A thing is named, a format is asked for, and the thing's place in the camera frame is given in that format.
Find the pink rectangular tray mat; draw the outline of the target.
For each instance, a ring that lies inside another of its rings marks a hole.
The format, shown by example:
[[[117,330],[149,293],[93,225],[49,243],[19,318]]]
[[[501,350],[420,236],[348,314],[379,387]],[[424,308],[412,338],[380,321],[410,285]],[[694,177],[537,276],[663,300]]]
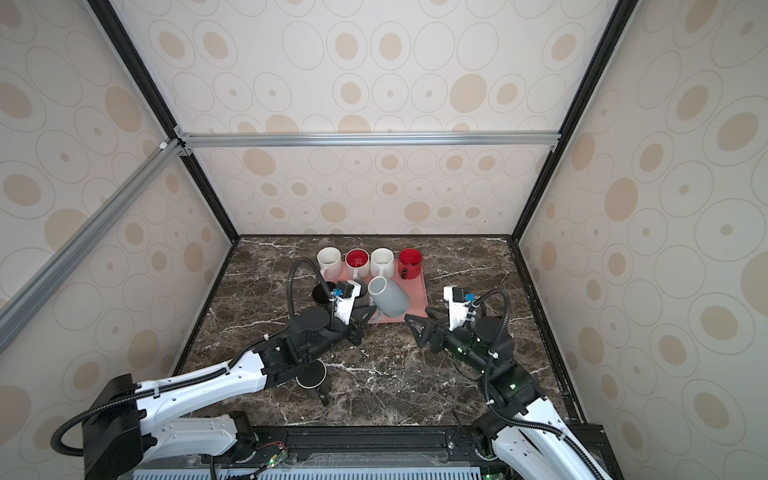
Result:
[[[365,283],[368,286],[372,278],[373,277],[371,275],[368,275],[365,279],[358,280],[358,281],[360,281],[361,283]],[[428,304],[427,304],[427,294],[426,294],[423,275],[420,274],[414,280],[403,280],[401,278],[398,278],[397,276],[393,276],[392,278],[389,278],[389,279],[392,279],[397,284],[399,284],[408,293],[410,297],[410,308],[408,309],[406,314],[424,316],[425,309],[428,306]],[[347,276],[346,272],[343,272],[335,281],[330,281],[330,282],[337,283],[342,280],[354,280],[354,279],[350,279]],[[387,318],[387,317],[384,317],[378,310],[375,316],[369,321],[369,323],[385,324],[385,323],[404,322],[405,321],[404,316],[396,319]]]

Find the grey mug back row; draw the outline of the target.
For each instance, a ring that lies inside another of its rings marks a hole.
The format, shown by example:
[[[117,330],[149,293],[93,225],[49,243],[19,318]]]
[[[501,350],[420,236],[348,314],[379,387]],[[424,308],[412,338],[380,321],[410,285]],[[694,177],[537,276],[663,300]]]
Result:
[[[392,279],[373,277],[368,285],[368,292],[373,304],[384,317],[402,317],[410,308],[408,293]]]

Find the grey mug row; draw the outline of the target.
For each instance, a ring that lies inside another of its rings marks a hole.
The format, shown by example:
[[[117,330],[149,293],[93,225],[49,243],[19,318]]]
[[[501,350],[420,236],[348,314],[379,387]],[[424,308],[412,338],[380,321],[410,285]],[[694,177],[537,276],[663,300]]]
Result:
[[[362,308],[370,305],[370,297],[368,293],[368,286],[365,283],[361,284],[361,289],[357,297],[355,298],[354,307]]]
[[[368,285],[368,292],[373,304],[384,317],[402,317],[410,308],[408,293],[392,279],[373,277]]]

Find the cream mug red inside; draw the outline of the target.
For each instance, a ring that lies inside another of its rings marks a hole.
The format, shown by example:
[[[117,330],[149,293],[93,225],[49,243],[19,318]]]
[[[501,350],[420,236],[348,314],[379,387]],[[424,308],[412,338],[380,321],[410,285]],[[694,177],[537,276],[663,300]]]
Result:
[[[369,253],[360,248],[350,250],[345,256],[345,270],[350,279],[365,279],[370,273]]]

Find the white ribbed-bottom mug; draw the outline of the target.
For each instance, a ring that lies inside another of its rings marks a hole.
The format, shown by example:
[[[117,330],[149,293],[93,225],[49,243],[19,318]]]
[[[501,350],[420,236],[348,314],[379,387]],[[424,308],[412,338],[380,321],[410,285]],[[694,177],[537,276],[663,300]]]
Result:
[[[372,277],[392,278],[395,275],[395,256],[390,249],[377,248],[371,253],[370,262],[370,274]]]

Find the pale pink mug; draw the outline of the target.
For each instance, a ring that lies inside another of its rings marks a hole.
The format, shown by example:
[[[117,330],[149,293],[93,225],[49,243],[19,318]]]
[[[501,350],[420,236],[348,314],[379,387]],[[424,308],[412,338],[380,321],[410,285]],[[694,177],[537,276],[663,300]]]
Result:
[[[335,281],[343,271],[341,252],[335,247],[325,247],[316,256],[321,275],[327,281]]]

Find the grey mug front row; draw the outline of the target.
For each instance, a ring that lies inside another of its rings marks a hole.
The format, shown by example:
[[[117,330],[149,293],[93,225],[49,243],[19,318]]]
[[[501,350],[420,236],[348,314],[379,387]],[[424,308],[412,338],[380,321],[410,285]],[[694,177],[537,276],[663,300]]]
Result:
[[[370,305],[370,297],[368,293],[368,286],[365,283],[361,284],[361,289],[357,297],[355,298],[354,307],[362,308]]]

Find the white mug black handle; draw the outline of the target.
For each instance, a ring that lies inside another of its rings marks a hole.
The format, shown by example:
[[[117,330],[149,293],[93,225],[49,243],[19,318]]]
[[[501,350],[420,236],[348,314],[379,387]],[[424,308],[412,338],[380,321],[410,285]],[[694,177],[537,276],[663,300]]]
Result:
[[[325,287],[322,287],[320,284],[316,285],[312,290],[313,301],[320,306],[330,305],[332,302],[332,298],[326,294],[325,290],[328,289],[329,292],[332,293],[335,288],[336,288],[336,283],[330,282],[330,281],[325,282]]]

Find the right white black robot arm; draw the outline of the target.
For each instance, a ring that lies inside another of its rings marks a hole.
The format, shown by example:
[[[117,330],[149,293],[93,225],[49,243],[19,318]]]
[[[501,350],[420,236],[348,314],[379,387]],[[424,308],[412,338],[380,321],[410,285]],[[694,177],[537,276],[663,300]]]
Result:
[[[446,352],[477,374],[489,412],[471,426],[476,454],[498,460],[524,479],[608,479],[609,472],[566,426],[546,393],[514,358],[515,339],[500,317],[484,316],[453,330],[444,312],[405,322],[420,348]]]

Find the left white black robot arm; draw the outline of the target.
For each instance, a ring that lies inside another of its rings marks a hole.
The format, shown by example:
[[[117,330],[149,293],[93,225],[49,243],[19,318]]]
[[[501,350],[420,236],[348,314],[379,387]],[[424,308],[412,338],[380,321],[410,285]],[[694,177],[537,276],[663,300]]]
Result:
[[[148,460],[184,455],[246,463],[258,437],[245,413],[199,419],[191,412],[318,372],[321,356],[337,343],[361,343],[375,312],[373,306],[354,308],[343,320],[309,307],[231,360],[140,383],[129,374],[115,377],[90,409],[55,430],[50,446],[82,458],[88,479],[116,479]]]

